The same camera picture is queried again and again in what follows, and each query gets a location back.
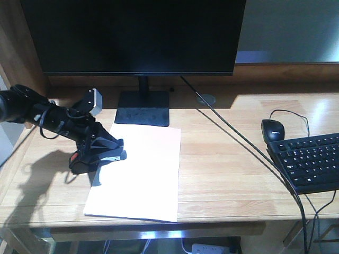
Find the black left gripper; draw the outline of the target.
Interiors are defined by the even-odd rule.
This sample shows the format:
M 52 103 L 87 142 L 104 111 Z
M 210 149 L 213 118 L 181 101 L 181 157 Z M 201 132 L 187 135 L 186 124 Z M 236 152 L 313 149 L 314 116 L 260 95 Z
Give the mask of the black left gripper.
M 90 164 L 90 149 L 107 148 L 123 149 L 123 139 L 114 138 L 101 123 L 95 120 L 95 114 L 100 109 L 93 104 L 82 106 L 74 105 L 71 108 L 55 104 L 38 104 L 37 112 L 41 114 L 37 120 L 40 134 L 45 137 L 44 129 L 56 136 L 63 136 L 71 140 L 87 140 L 76 142 L 77 150 L 69 158 L 71 172 L 92 172 Z

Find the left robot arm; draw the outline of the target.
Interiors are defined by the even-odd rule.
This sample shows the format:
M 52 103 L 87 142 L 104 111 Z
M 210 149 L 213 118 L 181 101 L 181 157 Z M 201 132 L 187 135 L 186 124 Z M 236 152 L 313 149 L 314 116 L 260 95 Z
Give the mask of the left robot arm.
M 58 106 L 34 90 L 15 85 L 1 92 L 1 121 L 29 122 L 76 142 L 69 159 L 73 174 L 96 171 L 99 166 L 125 160 L 124 141 L 114 138 L 95 116 L 102 110 L 102 95 L 89 89 L 72 107 Z

